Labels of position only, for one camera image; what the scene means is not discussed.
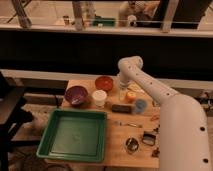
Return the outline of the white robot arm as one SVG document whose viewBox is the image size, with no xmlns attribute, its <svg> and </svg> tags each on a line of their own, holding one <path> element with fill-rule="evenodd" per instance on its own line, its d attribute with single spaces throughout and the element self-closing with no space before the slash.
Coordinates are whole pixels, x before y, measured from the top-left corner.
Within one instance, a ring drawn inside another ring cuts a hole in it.
<svg viewBox="0 0 213 171">
<path fill-rule="evenodd" d="M 140 56 L 119 60 L 119 84 L 137 83 L 160 105 L 159 171 L 213 171 L 207 116 L 200 103 L 141 70 Z"/>
</svg>

